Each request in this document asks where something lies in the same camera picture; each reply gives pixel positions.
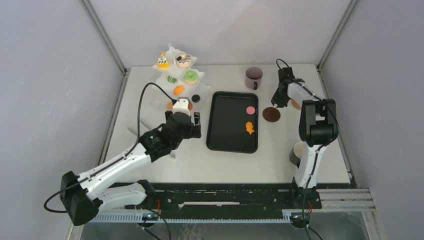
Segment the white chocolate drizzle donut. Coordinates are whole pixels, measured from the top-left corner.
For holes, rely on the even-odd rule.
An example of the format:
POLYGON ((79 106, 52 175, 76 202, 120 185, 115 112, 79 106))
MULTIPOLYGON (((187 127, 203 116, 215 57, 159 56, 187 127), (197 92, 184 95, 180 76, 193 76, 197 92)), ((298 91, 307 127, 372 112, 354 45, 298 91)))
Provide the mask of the white chocolate drizzle donut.
POLYGON ((188 68, 193 63, 193 56, 187 53, 182 53, 176 57, 175 61, 178 67, 188 68))

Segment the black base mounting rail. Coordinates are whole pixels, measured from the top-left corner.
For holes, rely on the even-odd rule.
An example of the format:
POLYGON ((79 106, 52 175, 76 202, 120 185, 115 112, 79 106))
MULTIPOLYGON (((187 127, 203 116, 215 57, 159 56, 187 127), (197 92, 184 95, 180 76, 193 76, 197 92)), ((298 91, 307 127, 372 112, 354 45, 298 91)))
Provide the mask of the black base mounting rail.
POLYGON ((155 193, 125 209, 152 209, 167 220, 277 220, 284 210, 322 208, 318 192, 303 197, 290 183, 153 183, 155 193))

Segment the yellow cake slice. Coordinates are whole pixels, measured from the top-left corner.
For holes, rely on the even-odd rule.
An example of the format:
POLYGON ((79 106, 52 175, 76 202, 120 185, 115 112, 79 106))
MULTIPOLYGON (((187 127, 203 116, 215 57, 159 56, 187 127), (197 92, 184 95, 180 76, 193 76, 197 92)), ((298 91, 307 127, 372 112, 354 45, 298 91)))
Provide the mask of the yellow cake slice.
POLYGON ((164 51, 162 51, 160 56, 158 57, 156 66, 159 69, 168 69, 171 66, 164 51))

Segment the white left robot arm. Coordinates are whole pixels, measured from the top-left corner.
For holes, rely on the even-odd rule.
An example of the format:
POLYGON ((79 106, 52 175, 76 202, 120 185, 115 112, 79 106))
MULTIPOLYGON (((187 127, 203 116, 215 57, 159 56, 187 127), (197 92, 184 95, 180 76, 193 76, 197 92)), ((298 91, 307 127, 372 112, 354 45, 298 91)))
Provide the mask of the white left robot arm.
POLYGON ((125 174, 169 155, 183 140, 202 136, 199 112, 168 110, 165 115, 165 123, 139 136, 135 145, 120 155, 89 171, 69 171, 61 177, 59 199, 73 225, 84 225, 103 210, 139 204, 149 209, 155 205, 154 188, 145 179, 127 186, 112 185, 125 174))

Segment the brown round coaster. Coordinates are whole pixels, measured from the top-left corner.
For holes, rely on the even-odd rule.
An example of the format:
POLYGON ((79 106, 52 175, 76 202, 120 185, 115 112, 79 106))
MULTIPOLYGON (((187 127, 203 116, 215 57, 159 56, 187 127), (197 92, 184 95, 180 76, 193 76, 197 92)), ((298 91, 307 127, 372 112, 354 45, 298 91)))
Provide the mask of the brown round coaster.
POLYGON ((262 111, 262 117, 270 123, 275 123, 281 118, 280 111, 275 107, 266 107, 262 111))

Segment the black serving tray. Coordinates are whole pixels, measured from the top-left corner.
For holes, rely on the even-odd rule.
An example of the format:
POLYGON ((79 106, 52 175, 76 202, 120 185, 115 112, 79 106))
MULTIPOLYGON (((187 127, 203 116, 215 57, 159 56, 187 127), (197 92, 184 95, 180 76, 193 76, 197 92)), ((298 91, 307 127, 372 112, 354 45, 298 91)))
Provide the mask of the black serving tray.
POLYGON ((217 91, 212 95, 206 135, 206 146, 211 151, 253 154, 258 149, 259 99, 254 93, 217 91), (253 106, 255 114, 246 108, 253 106), (252 122, 255 132, 246 131, 252 122))

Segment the black sandwich cookie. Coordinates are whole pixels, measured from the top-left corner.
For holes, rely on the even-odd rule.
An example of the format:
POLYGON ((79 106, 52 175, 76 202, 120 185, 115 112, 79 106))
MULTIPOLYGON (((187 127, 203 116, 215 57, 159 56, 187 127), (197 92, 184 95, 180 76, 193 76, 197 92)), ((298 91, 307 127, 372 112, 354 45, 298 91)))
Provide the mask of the black sandwich cookie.
POLYGON ((200 95, 198 95, 198 94, 194 94, 194 95, 191 97, 191 101, 192 101, 193 103, 198 103, 200 100, 201 100, 201 97, 200 97, 200 95))

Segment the white three-tier dessert stand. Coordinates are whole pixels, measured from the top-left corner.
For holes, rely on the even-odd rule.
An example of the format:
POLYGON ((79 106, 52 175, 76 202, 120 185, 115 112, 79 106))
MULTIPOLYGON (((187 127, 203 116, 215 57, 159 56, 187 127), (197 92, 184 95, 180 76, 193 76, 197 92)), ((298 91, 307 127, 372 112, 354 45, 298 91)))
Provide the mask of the white three-tier dessert stand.
POLYGON ((199 109, 204 101, 210 96, 212 92, 212 86, 204 82, 205 73, 195 68, 195 63, 197 62, 198 58, 191 53, 187 53, 185 51, 182 51, 178 48, 173 47, 171 44, 168 45, 168 50, 163 51, 166 54, 167 60, 169 61, 170 67, 169 68, 158 68, 157 67, 157 61, 152 66, 152 69, 155 71, 158 71, 160 73, 160 76, 156 79, 155 84, 160 86, 168 95, 170 95, 173 98, 177 97, 188 97, 193 105, 193 109, 199 109), (180 54, 189 54, 192 55, 192 65, 187 68, 181 68, 178 67, 176 64, 176 57, 180 54), (184 81, 184 75, 187 71, 194 70, 197 72, 199 79, 195 84, 187 84, 184 81), (176 84, 172 84, 167 81, 167 76, 171 76, 173 78, 176 78, 178 81, 176 84), (176 96, 174 95, 174 89, 175 87, 183 85, 185 90, 184 92, 176 96), (191 97, 193 95, 200 95, 201 99, 199 102, 194 103, 191 100, 191 97))

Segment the green layered cake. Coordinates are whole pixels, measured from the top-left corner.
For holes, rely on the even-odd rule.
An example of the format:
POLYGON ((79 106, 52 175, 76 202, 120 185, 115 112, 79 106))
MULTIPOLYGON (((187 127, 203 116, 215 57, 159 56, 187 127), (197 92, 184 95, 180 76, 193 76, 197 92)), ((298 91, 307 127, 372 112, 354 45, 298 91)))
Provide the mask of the green layered cake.
POLYGON ((178 82, 178 80, 175 77, 172 77, 170 75, 167 76, 167 81, 172 84, 176 84, 178 82))

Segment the orange fish pastry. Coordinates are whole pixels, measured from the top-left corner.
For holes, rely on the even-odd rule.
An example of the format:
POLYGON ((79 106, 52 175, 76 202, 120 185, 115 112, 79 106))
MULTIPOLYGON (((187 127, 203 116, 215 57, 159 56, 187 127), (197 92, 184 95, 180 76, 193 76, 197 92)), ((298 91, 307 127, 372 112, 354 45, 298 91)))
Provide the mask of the orange fish pastry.
POLYGON ((180 96, 184 92, 184 90, 185 90, 185 87, 183 85, 178 85, 173 90, 173 94, 175 96, 180 96))
POLYGON ((245 124, 245 130, 249 133, 249 135, 252 135, 255 132, 255 127, 252 122, 248 121, 245 124))

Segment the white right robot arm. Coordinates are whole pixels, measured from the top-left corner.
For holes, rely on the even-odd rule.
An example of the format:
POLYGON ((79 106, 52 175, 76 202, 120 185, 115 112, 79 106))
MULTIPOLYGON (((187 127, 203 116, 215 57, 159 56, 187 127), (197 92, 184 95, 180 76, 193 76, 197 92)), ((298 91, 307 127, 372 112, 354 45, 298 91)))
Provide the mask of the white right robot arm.
POLYGON ((339 124, 335 100, 315 94, 304 80, 294 77, 291 67, 282 67, 278 69, 278 87, 271 104, 284 108, 290 100, 301 107, 298 133, 302 141, 302 156, 292 181, 289 203, 295 208, 302 208, 317 193, 319 164, 327 146, 338 138, 339 124))

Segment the grey mug white inside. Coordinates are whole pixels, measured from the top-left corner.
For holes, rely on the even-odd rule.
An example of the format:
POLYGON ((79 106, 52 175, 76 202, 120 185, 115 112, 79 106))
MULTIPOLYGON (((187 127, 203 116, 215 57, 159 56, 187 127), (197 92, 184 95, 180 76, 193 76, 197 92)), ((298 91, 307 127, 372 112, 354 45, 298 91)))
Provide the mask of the grey mug white inside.
POLYGON ((303 142, 297 142, 290 151, 289 161, 297 168, 300 167, 301 158, 303 154, 303 142))

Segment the pink macaron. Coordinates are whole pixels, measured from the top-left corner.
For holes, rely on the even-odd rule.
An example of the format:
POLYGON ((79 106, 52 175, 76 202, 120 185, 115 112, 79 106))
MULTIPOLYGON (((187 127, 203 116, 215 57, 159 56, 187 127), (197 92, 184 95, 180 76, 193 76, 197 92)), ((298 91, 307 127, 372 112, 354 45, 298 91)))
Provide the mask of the pink macaron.
POLYGON ((248 107, 246 108, 246 113, 247 113, 248 115, 254 115, 254 114, 256 113, 256 108, 255 108, 255 107, 253 107, 253 106, 248 106, 248 107))

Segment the dark purple mug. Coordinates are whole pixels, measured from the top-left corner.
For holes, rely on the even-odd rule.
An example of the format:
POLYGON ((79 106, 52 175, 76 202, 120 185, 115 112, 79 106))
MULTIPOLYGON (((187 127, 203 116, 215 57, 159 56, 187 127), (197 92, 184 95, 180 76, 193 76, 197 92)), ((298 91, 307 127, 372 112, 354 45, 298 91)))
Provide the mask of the dark purple mug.
POLYGON ((248 89, 257 90, 262 81, 263 71, 258 67, 250 67, 245 71, 244 84, 248 89))

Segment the small orange cookie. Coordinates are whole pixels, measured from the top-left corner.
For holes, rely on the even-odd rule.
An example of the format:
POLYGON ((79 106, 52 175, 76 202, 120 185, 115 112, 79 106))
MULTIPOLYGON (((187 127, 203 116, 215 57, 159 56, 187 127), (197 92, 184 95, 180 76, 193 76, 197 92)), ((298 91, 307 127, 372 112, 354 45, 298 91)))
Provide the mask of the small orange cookie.
POLYGON ((167 108, 169 110, 172 110, 173 109, 173 102, 172 101, 167 104, 167 108))

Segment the green frosted donut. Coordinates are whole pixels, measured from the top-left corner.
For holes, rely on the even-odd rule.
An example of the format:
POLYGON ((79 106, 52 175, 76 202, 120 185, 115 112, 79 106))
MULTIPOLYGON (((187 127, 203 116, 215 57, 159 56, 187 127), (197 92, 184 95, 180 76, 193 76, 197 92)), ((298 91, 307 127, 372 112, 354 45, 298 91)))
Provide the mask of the green frosted donut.
POLYGON ((194 70, 188 70, 184 76, 183 80, 187 84, 195 84, 199 80, 199 75, 194 70))

